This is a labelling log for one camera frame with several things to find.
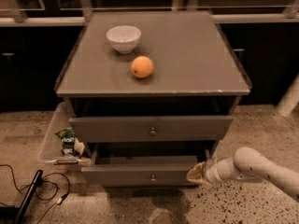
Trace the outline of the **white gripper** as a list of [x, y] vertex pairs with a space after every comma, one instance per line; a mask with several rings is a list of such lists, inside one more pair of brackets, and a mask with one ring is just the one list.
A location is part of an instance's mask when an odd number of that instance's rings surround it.
[[226, 159], [209, 159], [206, 163], [199, 162], [186, 174], [186, 179], [196, 185], [205, 184], [206, 181], [215, 185], [224, 183], [227, 180], [223, 168], [225, 163]]

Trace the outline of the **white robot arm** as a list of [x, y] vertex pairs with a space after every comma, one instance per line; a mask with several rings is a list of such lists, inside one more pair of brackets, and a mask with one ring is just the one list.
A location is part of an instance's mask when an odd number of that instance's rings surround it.
[[186, 174], [186, 179], [193, 184], [264, 179], [299, 202], [299, 173], [268, 160], [251, 147], [241, 147], [231, 157], [199, 162]]

